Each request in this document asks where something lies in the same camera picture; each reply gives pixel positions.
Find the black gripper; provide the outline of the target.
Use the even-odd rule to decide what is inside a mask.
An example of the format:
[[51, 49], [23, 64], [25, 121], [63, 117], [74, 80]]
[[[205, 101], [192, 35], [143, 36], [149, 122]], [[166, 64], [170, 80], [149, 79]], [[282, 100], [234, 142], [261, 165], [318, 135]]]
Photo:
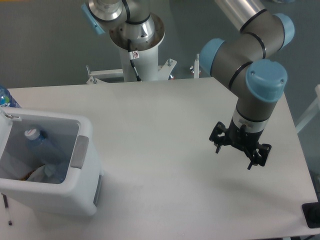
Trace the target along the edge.
[[222, 146], [232, 146], [244, 153], [248, 153], [250, 163], [248, 170], [252, 166], [264, 167], [268, 159], [272, 146], [267, 143], [260, 144], [259, 139], [263, 130], [259, 132], [247, 132], [246, 126], [237, 127], [233, 119], [230, 122], [229, 128], [218, 121], [213, 128], [209, 140], [216, 146], [215, 153], [218, 154]]

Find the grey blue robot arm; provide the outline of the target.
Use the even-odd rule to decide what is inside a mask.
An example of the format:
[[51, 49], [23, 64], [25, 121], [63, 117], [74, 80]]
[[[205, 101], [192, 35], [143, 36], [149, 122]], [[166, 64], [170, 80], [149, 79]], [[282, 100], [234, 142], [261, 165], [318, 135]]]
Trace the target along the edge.
[[[209, 140], [217, 149], [232, 146], [244, 152], [251, 166], [264, 166], [272, 147], [259, 139], [288, 80], [285, 68], [270, 56], [291, 42], [295, 27], [288, 16], [271, 14], [259, 0], [219, 0], [217, 5], [240, 37], [210, 40], [200, 51], [199, 66], [238, 100], [230, 125], [218, 122]], [[165, 36], [149, 1], [87, 0], [81, 9], [96, 33], [109, 33], [119, 48], [126, 82], [169, 78], [157, 55], [146, 56]]]

